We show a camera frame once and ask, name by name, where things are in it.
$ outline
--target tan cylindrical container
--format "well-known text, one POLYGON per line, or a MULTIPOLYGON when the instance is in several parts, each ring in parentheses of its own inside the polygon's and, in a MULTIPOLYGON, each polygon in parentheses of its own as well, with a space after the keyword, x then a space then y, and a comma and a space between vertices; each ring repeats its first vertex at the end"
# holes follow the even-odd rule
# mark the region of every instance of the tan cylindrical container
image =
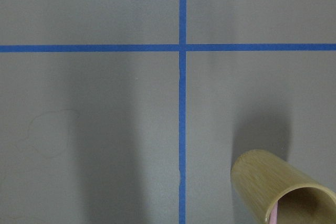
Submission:
POLYGON ((270 152, 244 153, 231 181, 259 223, 268 224, 276 202, 277 224, 336 223, 336 194, 270 152))

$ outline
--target blue tape line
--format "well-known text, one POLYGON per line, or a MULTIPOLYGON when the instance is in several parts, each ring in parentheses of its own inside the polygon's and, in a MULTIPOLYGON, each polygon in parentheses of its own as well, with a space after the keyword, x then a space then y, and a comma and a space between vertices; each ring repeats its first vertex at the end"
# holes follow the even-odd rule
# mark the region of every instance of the blue tape line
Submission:
POLYGON ((186 143, 185 143, 185 118, 186 118, 186 20, 187 20, 187 0, 180 0, 179 6, 179 31, 178 31, 178 42, 180 46, 179 52, 179 68, 180 68, 180 80, 179 80, 179 95, 178 95, 178 107, 179 107, 179 117, 178 117, 178 139, 179 139, 179 149, 178 149, 178 167, 180 170, 180 186, 178 191, 178 203, 179 203, 179 213, 178 222, 179 224, 185 224, 185 203, 186 203, 186 143))
POLYGON ((187 44, 186 51, 330 51, 336 44, 187 44))
POLYGON ((179 51, 176 44, 153 45, 11 45, 0 52, 157 52, 179 51))
POLYGON ((180 0, 179 43, 186 44, 187 0, 180 0))
POLYGON ((0 52, 336 51, 336 44, 10 45, 0 52))
POLYGON ((179 224, 185 224, 185 203, 186 203, 186 137, 185 137, 185 122, 186 122, 186 52, 180 51, 179 54, 179 68, 180 68, 180 80, 179 80, 179 95, 178 95, 178 167, 180 170, 180 186, 178 192, 179 203, 179 224))

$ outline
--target pencil mark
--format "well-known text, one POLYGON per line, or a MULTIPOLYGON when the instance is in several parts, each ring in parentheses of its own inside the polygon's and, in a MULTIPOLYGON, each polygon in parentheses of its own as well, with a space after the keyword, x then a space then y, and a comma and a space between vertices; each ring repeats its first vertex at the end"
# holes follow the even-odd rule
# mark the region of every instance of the pencil mark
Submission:
POLYGON ((79 115, 73 109, 44 112, 30 121, 27 137, 15 146, 21 152, 33 149, 45 159, 58 157, 67 149, 79 115))

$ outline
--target gray painted surface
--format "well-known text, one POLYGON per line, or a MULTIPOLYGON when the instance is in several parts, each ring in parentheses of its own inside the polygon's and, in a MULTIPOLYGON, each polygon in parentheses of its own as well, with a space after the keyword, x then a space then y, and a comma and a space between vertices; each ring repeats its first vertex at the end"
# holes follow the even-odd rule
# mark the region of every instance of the gray painted surface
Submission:
POLYGON ((178 43, 179 0, 0 0, 0 44, 178 43))
POLYGON ((335 43, 335 0, 188 0, 188 43, 335 43))
MULTIPOLYGON (((0 45, 178 43, 179 0, 0 0, 0 45)), ((334 0, 187 0, 189 43, 335 43, 334 0)), ((335 52, 187 54, 187 223, 252 224, 270 150, 336 190, 335 52)), ((178 53, 0 55, 0 223, 178 223, 178 53)))
POLYGON ((0 59, 1 223, 178 222, 177 53, 0 59))
POLYGON ((232 161, 263 148, 336 190, 334 52, 190 52, 187 222, 254 221, 232 161))

